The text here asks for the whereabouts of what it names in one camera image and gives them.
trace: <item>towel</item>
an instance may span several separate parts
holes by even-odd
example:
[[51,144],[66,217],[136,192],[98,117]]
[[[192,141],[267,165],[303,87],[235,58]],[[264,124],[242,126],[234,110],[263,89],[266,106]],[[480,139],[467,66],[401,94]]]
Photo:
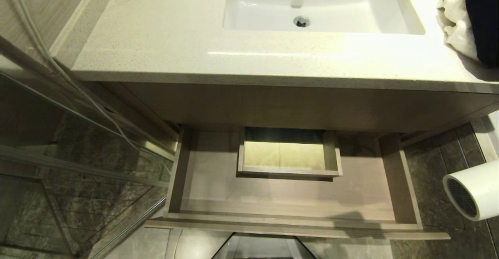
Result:
[[472,25],[466,10],[466,1],[440,0],[437,8],[443,8],[445,17],[456,24],[454,26],[444,26],[444,32],[447,34],[446,43],[465,56],[479,61],[476,55]]

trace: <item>bathroom vanity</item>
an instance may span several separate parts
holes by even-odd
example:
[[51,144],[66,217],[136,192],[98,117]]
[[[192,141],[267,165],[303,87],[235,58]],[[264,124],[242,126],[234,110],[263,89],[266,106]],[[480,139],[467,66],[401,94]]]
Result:
[[[437,1],[86,0],[51,51],[180,133],[148,227],[446,239],[423,231],[403,147],[498,110],[499,72],[444,45]],[[319,162],[258,172],[245,127],[335,138],[259,146],[278,168]]]

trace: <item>white sink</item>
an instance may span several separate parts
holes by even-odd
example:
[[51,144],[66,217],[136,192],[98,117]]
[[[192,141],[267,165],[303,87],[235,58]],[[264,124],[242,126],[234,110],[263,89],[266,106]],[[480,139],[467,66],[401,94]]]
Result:
[[[296,18],[308,19],[298,27]],[[424,34],[410,0],[227,0],[233,30]]]

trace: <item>cabinet panel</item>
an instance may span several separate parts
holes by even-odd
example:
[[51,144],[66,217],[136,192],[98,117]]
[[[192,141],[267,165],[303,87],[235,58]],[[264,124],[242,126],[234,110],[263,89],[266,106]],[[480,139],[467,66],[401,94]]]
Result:
[[415,132],[477,110],[499,95],[410,90],[124,83],[162,119],[188,124]]

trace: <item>speckled beige countertop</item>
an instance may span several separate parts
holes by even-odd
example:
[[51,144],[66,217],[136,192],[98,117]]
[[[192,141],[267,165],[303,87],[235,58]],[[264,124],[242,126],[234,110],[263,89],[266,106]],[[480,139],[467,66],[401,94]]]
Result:
[[226,0],[109,0],[71,70],[86,81],[499,93],[497,69],[444,45],[437,1],[411,0],[426,34],[408,35],[227,30]]

